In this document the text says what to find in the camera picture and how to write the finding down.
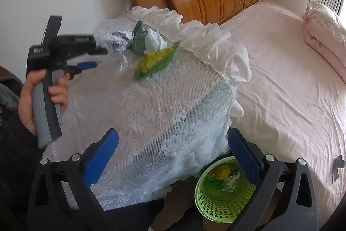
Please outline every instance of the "person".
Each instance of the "person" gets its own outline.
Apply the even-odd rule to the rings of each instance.
[[[13,215],[21,228],[27,229],[27,209],[32,181],[44,153],[44,149],[40,150],[37,145],[32,113],[32,90],[45,75],[45,70],[32,71],[28,74],[22,88],[16,83],[7,85],[16,95],[19,96],[20,92],[18,109],[4,114],[6,109],[0,108],[0,114],[2,114],[0,115],[0,227],[4,226],[4,230],[13,229],[13,226],[6,226],[9,222],[13,223],[13,220],[6,220]],[[51,100],[55,104],[60,104],[62,114],[69,105],[67,91],[69,80],[70,74],[65,73],[63,77],[58,78],[55,86],[48,88]],[[106,214],[120,230],[147,231],[164,205],[164,199],[158,199],[149,203],[109,210]],[[72,211],[72,213],[80,225],[86,226],[85,219],[79,211]],[[167,231],[202,231],[204,230],[202,225],[203,216],[194,206]]]

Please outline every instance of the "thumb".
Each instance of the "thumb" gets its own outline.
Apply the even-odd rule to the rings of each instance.
[[[26,81],[23,85],[21,95],[31,95],[34,86],[44,79],[46,76],[46,70],[31,71],[26,77]]]

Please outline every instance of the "perforated basket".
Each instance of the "perforated basket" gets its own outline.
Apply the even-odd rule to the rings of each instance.
[[[207,174],[217,167],[227,163],[232,170],[236,169],[241,176],[237,179],[233,193],[211,190],[205,185]],[[256,187],[247,182],[235,157],[227,157],[212,164],[199,178],[195,189],[195,202],[204,217],[217,223],[232,223],[241,213]]]

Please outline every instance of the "gray handle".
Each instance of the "gray handle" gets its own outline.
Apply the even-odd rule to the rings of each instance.
[[[56,84],[58,77],[63,76],[63,70],[47,70],[46,77],[32,91],[32,111],[36,125],[38,147],[40,149],[61,137],[62,125],[60,105],[51,101],[48,87]]]

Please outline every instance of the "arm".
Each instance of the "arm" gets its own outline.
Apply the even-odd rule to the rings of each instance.
[[[37,145],[31,93],[45,75],[45,70],[29,73],[20,95],[18,113],[10,117],[0,136],[0,197],[12,211],[27,210],[32,180],[44,151]],[[69,103],[69,78],[70,75],[65,74],[48,90],[52,101],[61,105],[61,113]]]

